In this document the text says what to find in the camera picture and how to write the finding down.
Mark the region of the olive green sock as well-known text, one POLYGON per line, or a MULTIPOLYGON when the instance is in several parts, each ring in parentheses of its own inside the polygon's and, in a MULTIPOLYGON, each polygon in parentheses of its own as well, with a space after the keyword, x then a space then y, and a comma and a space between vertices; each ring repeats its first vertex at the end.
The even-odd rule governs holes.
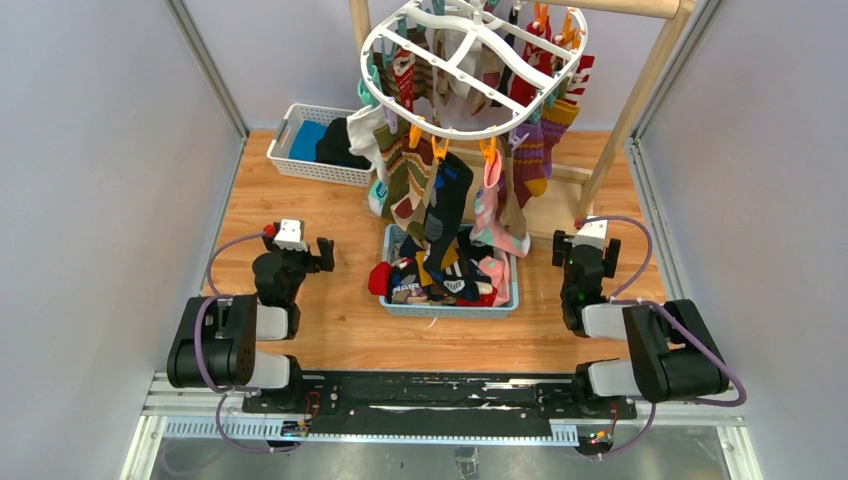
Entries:
POLYGON ((380 150, 381 166, 385 167, 386 180, 382 183, 386 186, 387 193, 381 210, 381 217, 393 220, 391 207, 400 201, 409 190, 407 185, 407 167, 404 159, 404 148, 408 143, 409 122, 400 119, 397 123, 397 131, 392 133, 388 125, 378 128, 375 138, 380 150))

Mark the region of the orange clothespin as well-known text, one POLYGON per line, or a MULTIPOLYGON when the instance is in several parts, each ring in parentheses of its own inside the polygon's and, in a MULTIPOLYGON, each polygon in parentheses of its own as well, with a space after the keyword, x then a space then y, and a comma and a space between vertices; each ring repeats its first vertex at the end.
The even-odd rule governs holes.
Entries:
POLYGON ((426 118, 424 116, 417 116, 414 120, 410 121, 409 133, 408 133, 408 148, 410 150, 416 150, 421 141, 421 137, 423 135, 424 130, 421 126, 426 122, 426 118))
POLYGON ((435 164, 441 163, 447 156, 449 151, 450 139, 439 137, 437 135, 430 136, 430 144, 435 164))

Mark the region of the white oval sock hanger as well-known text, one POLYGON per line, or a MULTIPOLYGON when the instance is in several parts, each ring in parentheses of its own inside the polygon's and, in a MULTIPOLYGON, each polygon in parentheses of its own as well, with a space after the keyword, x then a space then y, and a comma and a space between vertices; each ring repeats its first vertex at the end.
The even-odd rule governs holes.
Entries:
MULTIPOLYGON (((418 1, 422 7, 431 9, 436 2, 442 2, 445 12, 451 12, 454 1, 418 1)), ((481 1, 486 11, 494 14, 496 2, 481 1)), ((534 20, 544 24, 550 20, 549 3, 534 8, 534 20)), ((508 18, 498 18, 508 21, 514 26, 527 31, 527 25, 522 26, 508 18)), ((450 58, 463 41, 463 34, 456 31, 436 31, 416 24, 411 20, 404 23, 405 38, 415 42, 420 48, 430 51, 443 59, 450 58)), ((578 27, 567 15, 565 8, 564 26, 578 27)), ((450 79, 444 73, 436 73, 423 58, 418 58, 410 52, 402 52, 393 43, 382 39, 373 44, 371 60, 376 64, 382 91, 395 98, 396 102, 404 105, 413 113, 424 116, 426 120, 443 128, 457 130, 476 130, 508 119, 510 113, 495 101, 483 98, 478 92, 468 89, 465 85, 450 79)), ((461 69, 480 76, 482 80, 508 95, 508 87, 513 79, 510 68, 489 49, 469 55, 460 64, 461 69)), ((545 101, 541 110, 529 120, 538 120, 544 107, 551 107, 556 100, 557 91, 553 97, 545 101)), ((390 124, 396 124, 400 119, 382 106, 390 124)))

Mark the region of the white sock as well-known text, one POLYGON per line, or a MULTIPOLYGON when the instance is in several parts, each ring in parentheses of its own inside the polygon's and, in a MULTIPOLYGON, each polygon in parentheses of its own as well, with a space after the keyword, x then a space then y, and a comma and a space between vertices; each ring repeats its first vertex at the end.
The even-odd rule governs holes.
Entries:
POLYGON ((365 157, 375 168, 379 180, 385 185, 389 183, 389 174, 375 132, 387 125, 381 106, 365 106, 346 118, 346 129, 350 141, 349 152, 365 157))

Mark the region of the mint green sock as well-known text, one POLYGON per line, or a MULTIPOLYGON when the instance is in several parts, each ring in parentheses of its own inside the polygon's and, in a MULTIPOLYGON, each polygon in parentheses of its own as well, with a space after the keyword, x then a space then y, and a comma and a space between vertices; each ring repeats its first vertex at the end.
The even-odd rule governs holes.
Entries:
MULTIPOLYGON (((372 110, 377 109, 377 111, 381 114, 381 119, 384 123, 386 123, 386 117, 382 110, 382 104, 380 103, 379 99, 375 97, 367 87, 367 84, 370 83, 373 84, 378 90, 382 89, 378 68, 372 60, 369 60, 367 62, 367 72, 368 76, 358 81, 357 94, 362 104, 365 107, 370 107, 372 110)), ((387 187, 381 180, 375 180, 372 186, 370 187, 368 196, 369 208, 378 217, 382 216, 382 209, 387 192, 387 187)))

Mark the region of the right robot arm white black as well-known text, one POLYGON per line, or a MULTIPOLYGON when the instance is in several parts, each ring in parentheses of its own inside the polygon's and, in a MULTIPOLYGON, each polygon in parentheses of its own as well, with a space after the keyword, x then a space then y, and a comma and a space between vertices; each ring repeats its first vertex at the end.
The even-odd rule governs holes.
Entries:
POLYGON ((563 270, 560 299, 566 328, 583 338, 621 340, 629 351, 624 360, 576 368, 574 408, 594 417, 612 398, 662 403, 725 392, 731 383, 726 365, 693 301, 654 306, 604 295, 602 282, 615 274, 620 245, 587 229, 576 235, 557 230, 552 237, 552 264, 563 270))

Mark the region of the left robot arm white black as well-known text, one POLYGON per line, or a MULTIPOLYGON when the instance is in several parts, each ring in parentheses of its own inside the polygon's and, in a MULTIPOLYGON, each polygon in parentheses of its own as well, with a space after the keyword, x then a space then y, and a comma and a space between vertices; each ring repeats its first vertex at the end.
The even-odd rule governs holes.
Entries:
POLYGON ((307 275, 335 268, 335 243, 320 237, 318 251, 300 242, 285 244, 267 232, 265 253, 253 262, 255 290, 187 300, 166 361, 166 375, 177 389, 206 387, 215 393, 249 393, 283 412, 299 410, 307 398, 302 368, 292 355, 258 351, 260 341, 292 340, 301 311, 297 296, 307 275))

